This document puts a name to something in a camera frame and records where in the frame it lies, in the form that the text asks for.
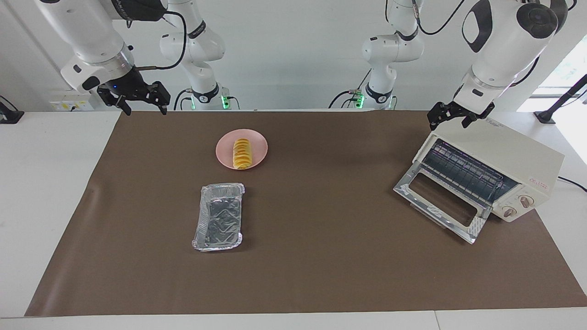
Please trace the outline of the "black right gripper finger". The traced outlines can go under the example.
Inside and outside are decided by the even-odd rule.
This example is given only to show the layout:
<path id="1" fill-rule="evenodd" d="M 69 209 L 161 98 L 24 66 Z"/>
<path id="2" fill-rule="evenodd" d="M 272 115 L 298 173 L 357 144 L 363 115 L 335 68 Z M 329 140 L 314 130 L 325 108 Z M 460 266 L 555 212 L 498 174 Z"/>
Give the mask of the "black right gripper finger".
<path id="1" fill-rule="evenodd" d="M 160 81 L 147 85 L 147 102 L 155 105 L 162 115 L 167 115 L 167 107 L 170 104 L 171 96 L 167 88 Z"/>
<path id="2" fill-rule="evenodd" d="M 106 106 L 115 106 L 127 116 L 130 116 L 132 113 L 132 109 L 128 106 L 126 97 L 122 96 L 115 96 L 112 94 L 111 90 L 107 88 L 105 85 L 101 84 L 97 87 L 97 94 L 100 96 L 101 100 L 105 103 Z"/>

